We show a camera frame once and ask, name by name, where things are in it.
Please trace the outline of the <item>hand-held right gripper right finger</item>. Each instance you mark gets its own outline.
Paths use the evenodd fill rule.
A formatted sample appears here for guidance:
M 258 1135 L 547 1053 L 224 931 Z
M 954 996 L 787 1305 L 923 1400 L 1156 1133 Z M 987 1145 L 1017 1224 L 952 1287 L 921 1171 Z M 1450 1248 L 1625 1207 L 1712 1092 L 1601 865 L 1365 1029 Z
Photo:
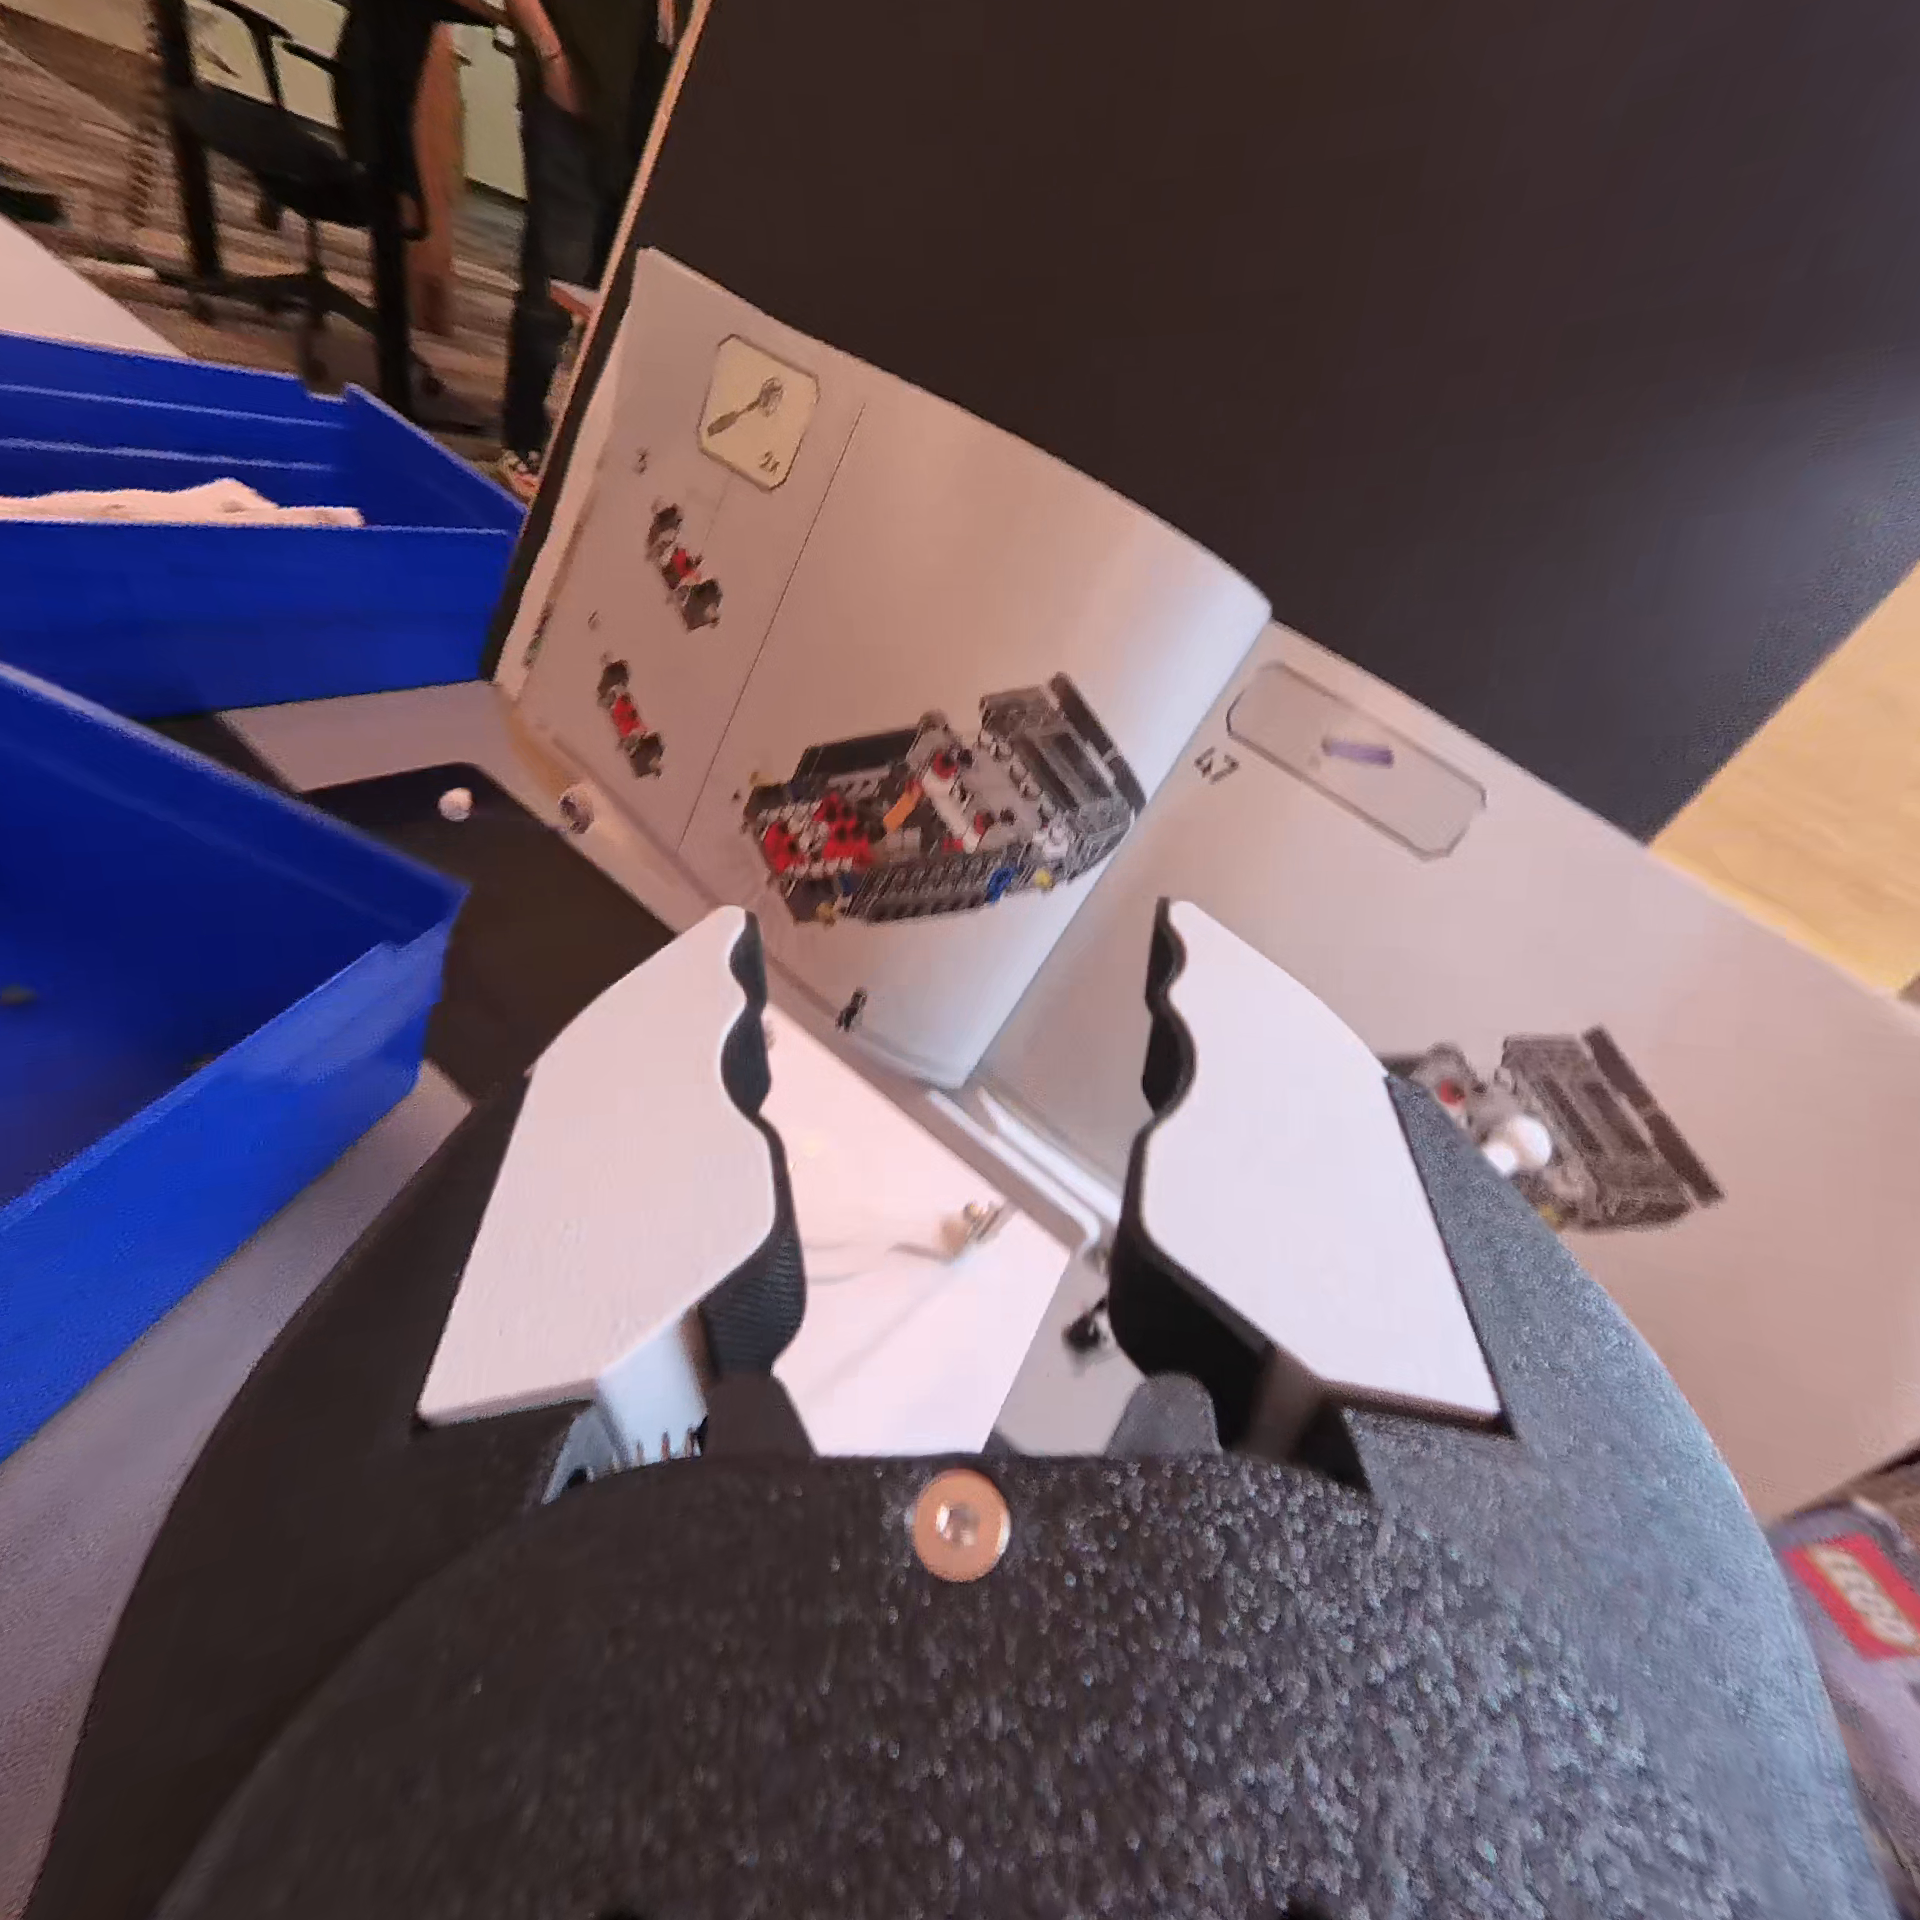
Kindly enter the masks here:
M 1154 912 L 1147 1118 L 1110 1239 L 1110 1331 L 1206 1393 L 1232 1452 L 1297 1454 L 1334 1412 L 1505 1427 L 1379 1055 L 1189 901 Z

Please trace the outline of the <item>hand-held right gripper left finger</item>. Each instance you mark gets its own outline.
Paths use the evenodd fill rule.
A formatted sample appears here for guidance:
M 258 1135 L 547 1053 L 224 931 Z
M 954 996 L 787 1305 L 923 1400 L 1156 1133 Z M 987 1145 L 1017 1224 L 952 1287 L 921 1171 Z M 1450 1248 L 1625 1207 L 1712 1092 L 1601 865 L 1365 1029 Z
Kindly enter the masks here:
M 588 1406 L 608 1449 L 689 1449 L 808 1305 L 765 1115 L 762 932 L 714 909 L 577 1015 L 524 1078 L 419 1393 L 435 1428 Z

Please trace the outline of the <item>blue plastic bin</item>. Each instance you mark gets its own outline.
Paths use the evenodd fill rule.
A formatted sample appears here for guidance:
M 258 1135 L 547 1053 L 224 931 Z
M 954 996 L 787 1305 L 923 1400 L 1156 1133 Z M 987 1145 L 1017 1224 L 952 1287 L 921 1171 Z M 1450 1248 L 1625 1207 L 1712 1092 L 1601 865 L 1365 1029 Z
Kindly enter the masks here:
M 2 1456 L 414 1092 L 461 905 L 5 667 Z
M 369 526 L 5 526 L 5 664 L 131 717 L 480 677 L 524 511 L 478 469 L 360 388 L 5 334 L 5 495 L 216 478 Z

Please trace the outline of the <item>lego set box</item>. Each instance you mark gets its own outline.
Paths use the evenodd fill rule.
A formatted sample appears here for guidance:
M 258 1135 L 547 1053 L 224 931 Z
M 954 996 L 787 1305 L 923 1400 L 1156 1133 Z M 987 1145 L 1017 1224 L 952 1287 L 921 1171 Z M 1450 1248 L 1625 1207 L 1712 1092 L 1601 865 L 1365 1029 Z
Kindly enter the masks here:
M 1916 1501 L 1867 1491 L 1770 1531 L 1801 1609 L 1851 1765 L 1876 1821 L 1916 1848 Z

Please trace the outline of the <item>white book stand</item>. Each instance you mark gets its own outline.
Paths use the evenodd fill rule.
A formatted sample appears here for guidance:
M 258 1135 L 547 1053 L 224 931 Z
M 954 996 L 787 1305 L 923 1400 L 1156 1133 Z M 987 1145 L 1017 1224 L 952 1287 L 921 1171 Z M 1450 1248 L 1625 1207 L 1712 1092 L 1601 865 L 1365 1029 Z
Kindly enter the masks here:
M 693 896 L 582 774 L 473 680 L 229 711 L 226 732 L 286 788 L 468 766 L 491 776 L 640 912 L 693 923 Z M 1098 1213 L 1013 1143 L 1002 1111 L 954 1107 L 858 1059 L 770 985 L 770 1118 L 800 1212 L 808 1318 L 779 1372 L 821 1452 L 907 1454 L 980 1439 L 1029 1456 L 1101 1452 L 1139 1368 L 1093 1313 Z

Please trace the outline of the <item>beige wooden chair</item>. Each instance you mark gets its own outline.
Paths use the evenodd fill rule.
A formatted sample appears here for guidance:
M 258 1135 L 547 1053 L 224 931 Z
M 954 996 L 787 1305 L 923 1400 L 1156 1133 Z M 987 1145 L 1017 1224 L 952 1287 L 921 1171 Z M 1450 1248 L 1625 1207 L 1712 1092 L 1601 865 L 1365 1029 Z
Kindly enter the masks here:
M 1916 568 L 1650 845 L 1867 987 L 1916 996 Z

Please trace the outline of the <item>open instruction booklet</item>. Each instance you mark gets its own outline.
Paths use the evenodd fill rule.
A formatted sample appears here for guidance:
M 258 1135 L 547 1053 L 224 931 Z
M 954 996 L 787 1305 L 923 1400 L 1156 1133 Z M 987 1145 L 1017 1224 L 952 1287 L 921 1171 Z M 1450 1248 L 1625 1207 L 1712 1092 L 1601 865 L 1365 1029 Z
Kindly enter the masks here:
M 1758 1510 L 1916 1454 L 1914 1007 L 669 256 L 593 344 L 498 677 L 674 905 L 1109 1221 L 1189 901 L 1507 1133 Z

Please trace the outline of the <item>black partition panel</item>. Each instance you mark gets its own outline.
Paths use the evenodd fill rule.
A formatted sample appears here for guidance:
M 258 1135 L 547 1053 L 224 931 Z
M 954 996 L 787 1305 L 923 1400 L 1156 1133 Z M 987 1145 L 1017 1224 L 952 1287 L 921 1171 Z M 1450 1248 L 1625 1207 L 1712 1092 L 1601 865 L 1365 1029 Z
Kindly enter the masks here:
M 1917 6 L 710 5 L 637 240 L 1650 839 L 1916 568 Z

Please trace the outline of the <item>black swivel office chair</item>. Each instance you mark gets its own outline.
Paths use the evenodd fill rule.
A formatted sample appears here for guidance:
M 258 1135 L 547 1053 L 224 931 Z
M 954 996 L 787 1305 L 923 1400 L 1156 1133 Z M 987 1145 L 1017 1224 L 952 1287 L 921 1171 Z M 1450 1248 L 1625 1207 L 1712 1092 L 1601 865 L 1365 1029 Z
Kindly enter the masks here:
M 341 5 L 341 36 L 325 55 L 258 5 L 216 8 L 248 32 L 262 97 L 201 79 L 187 5 L 147 5 L 187 252 L 185 267 L 157 272 L 160 284 L 177 288 L 201 320 L 216 302 L 268 316 L 292 310 L 304 373 L 320 363 L 320 337 L 337 317 L 380 348 L 404 344 L 404 249 L 428 231 L 417 95 L 432 19 L 404 19 L 404 5 Z M 300 220 L 297 270 L 226 270 L 213 159 L 251 180 L 268 225 L 284 214 Z

